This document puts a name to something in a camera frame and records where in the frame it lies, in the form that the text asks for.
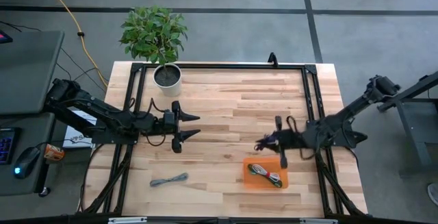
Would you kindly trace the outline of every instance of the soil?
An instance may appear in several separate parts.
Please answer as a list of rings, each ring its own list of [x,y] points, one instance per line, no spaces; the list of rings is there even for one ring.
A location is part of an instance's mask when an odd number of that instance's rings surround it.
[[[164,87],[176,84],[180,77],[179,70],[173,66],[166,66],[166,70],[164,70],[164,67],[161,67],[154,76],[155,82]]]

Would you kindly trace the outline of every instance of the potted plant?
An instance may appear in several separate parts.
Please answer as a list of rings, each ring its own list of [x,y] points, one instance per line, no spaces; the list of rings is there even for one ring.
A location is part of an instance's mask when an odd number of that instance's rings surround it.
[[[173,62],[178,60],[178,47],[184,51],[179,38],[187,40],[187,27],[180,24],[182,14],[170,14],[166,8],[136,8],[130,11],[122,24],[124,29],[119,40],[126,44],[125,53],[131,57],[144,57],[146,61],[158,62],[153,80],[167,97],[176,97],[181,92],[181,69]]]

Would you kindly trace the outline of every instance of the paper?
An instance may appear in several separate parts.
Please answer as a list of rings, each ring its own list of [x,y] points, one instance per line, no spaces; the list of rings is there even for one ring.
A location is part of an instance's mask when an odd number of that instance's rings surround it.
[[[86,119],[90,123],[96,125],[96,118],[85,113],[81,110],[73,110],[73,112],[80,117]],[[63,148],[83,148],[83,147],[94,147],[91,143],[91,138],[86,138],[81,132],[78,132],[75,128],[68,126],[65,136]]]

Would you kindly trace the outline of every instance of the computer mouse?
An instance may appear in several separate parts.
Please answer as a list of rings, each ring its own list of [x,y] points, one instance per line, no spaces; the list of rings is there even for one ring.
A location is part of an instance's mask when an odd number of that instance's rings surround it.
[[[14,176],[17,179],[25,179],[35,167],[35,163],[40,155],[39,148],[29,147],[25,149],[16,159],[14,165]]]

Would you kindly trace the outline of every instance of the white flower pot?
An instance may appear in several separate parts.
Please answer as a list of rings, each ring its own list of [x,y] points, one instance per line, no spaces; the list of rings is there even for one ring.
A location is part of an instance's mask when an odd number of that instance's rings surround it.
[[[175,67],[176,69],[178,69],[179,71],[179,79],[178,81],[171,85],[171,86],[160,86],[159,84],[157,84],[157,82],[155,81],[155,74],[158,70],[160,70],[163,66],[158,66],[154,71],[153,71],[153,82],[162,90],[163,94],[167,97],[176,97],[181,93],[181,78],[182,78],[182,72],[181,69],[176,65],[176,64],[172,64],[172,63],[167,63],[166,66],[170,66],[170,67]]]

